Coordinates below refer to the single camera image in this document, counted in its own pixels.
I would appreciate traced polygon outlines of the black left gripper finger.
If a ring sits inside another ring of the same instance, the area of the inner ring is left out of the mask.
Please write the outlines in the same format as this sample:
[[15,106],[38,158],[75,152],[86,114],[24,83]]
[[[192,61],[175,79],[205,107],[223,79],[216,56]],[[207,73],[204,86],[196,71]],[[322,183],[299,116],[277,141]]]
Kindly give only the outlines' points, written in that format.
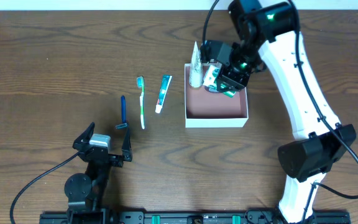
[[73,148],[81,151],[83,147],[89,144],[94,133],[95,123],[92,122],[73,142]]
[[131,162],[132,161],[132,148],[131,148],[131,131],[129,126],[125,127],[125,136],[124,136],[124,141],[122,144],[122,156],[123,156],[123,160],[126,162]]

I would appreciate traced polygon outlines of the green Dettol soap bar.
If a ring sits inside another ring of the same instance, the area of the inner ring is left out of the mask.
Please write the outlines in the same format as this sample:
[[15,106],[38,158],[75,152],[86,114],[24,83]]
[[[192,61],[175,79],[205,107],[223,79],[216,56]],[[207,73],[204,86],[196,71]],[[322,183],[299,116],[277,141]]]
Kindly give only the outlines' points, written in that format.
[[214,65],[210,65],[204,75],[203,85],[210,93],[222,93],[230,98],[233,98],[236,91],[232,91],[225,83],[218,80],[220,69]]

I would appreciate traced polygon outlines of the clear pump soap bottle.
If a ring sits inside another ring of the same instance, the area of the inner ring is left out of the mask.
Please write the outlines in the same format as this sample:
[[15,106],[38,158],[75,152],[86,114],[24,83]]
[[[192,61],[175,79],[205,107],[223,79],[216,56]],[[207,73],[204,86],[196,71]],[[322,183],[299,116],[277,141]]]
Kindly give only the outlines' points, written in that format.
[[206,90],[211,93],[218,93],[216,79],[219,75],[219,71],[220,68],[215,65],[210,65],[204,75],[203,85]]

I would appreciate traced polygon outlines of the white cream shampoo tube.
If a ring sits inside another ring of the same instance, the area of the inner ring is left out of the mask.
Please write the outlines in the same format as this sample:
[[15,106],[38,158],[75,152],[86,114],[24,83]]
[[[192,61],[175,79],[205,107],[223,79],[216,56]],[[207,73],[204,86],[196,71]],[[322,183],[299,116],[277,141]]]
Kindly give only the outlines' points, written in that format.
[[203,85],[203,65],[201,63],[201,55],[197,42],[194,44],[191,56],[189,84],[195,89],[198,89]]

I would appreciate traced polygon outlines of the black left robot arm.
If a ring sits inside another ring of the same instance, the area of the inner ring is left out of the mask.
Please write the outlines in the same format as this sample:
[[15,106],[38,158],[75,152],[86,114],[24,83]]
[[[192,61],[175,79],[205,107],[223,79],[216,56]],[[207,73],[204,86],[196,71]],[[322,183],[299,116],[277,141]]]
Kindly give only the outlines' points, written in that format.
[[78,157],[88,164],[84,173],[72,175],[65,183],[68,209],[73,212],[99,209],[111,168],[122,167],[125,162],[132,161],[130,129],[127,123],[116,126],[116,129],[125,131],[121,155],[111,153],[111,137],[95,134],[94,128],[95,124],[91,123],[73,142]]

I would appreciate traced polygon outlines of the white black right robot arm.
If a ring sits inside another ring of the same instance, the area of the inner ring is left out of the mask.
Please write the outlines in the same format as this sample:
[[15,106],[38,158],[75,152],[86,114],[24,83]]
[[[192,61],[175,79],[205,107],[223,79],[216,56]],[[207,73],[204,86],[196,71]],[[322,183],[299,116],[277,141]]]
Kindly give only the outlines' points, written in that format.
[[287,175],[274,223],[349,223],[347,212],[316,212],[312,205],[325,175],[356,138],[328,105],[308,62],[298,11],[291,1],[263,7],[233,1],[228,7],[240,41],[204,40],[203,62],[216,62],[220,93],[243,90],[253,73],[269,70],[290,117],[294,140],[278,148]]

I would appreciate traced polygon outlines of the blue disposable razor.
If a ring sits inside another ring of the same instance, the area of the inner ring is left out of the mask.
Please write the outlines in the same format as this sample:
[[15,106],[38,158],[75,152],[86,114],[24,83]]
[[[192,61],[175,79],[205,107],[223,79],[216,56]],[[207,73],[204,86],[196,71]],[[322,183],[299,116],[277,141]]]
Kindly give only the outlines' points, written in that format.
[[121,124],[116,125],[116,129],[124,129],[128,127],[126,121],[126,98],[124,95],[121,96]]

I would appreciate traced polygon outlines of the white box pink interior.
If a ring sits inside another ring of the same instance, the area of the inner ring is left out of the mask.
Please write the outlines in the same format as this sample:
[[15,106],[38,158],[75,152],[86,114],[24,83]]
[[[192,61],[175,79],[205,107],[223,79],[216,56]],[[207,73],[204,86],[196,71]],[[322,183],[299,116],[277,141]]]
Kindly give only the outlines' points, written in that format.
[[249,119],[247,90],[232,98],[211,93],[205,86],[195,89],[189,84],[190,64],[185,64],[185,127],[242,128]]

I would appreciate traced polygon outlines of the green white toothbrush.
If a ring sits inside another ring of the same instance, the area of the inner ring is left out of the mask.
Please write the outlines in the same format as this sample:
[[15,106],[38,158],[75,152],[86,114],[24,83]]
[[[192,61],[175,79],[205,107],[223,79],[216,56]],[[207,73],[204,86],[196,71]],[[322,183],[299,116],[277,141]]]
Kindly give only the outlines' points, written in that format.
[[144,120],[144,87],[145,82],[143,76],[137,77],[137,86],[141,89],[141,94],[139,96],[140,101],[140,124],[141,128],[145,129],[145,120]]

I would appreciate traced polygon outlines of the teal toothpaste tube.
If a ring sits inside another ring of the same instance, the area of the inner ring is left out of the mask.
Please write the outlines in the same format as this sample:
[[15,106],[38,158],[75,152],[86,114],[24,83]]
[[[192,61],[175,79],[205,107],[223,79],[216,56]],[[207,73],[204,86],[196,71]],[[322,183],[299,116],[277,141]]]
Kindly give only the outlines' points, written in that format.
[[161,86],[160,86],[160,91],[158,94],[158,99],[157,99],[157,104],[155,107],[155,112],[157,114],[160,114],[163,108],[163,104],[165,101],[165,97],[167,95],[167,91],[168,88],[170,86],[170,83],[172,81],[172,76],[171,75],[163,75],[162,77],[162,82],[161,82]]

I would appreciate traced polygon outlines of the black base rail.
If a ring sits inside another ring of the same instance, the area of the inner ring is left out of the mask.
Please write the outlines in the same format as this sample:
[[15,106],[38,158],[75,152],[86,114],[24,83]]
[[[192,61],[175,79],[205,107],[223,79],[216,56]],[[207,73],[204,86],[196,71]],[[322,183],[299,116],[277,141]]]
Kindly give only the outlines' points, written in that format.
[[285,223],[275,210],[249,210],[245,213],[144,213],[102,210],[99,212],[45,212],[41,224],[274,224]]

